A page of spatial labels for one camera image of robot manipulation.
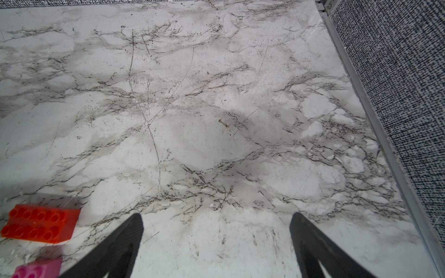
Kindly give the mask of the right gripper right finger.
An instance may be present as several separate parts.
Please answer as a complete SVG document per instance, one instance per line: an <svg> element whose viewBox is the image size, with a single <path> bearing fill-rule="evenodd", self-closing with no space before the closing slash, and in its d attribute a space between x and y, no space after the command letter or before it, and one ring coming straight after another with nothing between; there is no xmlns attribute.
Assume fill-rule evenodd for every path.
<svg viewBox="0 0 445 278"><path fill-rule="evenodd" d="M289 229L302 277L324 278L322 268L332 278L374 277L303 214L293 214Z"/></svg>

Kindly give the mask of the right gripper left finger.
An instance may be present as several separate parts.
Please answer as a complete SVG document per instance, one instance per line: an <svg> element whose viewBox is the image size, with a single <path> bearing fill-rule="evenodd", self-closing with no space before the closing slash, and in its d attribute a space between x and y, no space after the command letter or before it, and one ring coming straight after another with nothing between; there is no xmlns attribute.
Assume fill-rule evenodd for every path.
<svg viewBox="0 0 445 278"><path fill-rule="evenodd" d="M129 278L144 232L139 213L131 215L115 231L82 258L62 278Z"/></svg>

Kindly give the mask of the pink small lego brick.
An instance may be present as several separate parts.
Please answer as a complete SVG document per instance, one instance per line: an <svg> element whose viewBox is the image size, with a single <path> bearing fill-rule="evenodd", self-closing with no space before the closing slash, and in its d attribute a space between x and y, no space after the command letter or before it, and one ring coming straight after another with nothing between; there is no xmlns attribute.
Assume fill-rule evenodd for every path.
<svg viewBox="0 0 445 278"><path fill-rule="evenodd" d="M12 278L58 278L62 258L42 259L18 266Z"/></svg>

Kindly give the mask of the red long lego brick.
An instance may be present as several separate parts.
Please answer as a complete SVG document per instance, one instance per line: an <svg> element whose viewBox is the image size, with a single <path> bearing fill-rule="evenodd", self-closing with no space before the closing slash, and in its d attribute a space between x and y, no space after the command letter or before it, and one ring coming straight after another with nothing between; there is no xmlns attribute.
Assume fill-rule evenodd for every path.
<svg viewBox="0 0 445 278"><path fill-rule="evenodd" d="M16 205L1 229L1 236L41 243L62 243L72 238L80 209Z"/></svg>

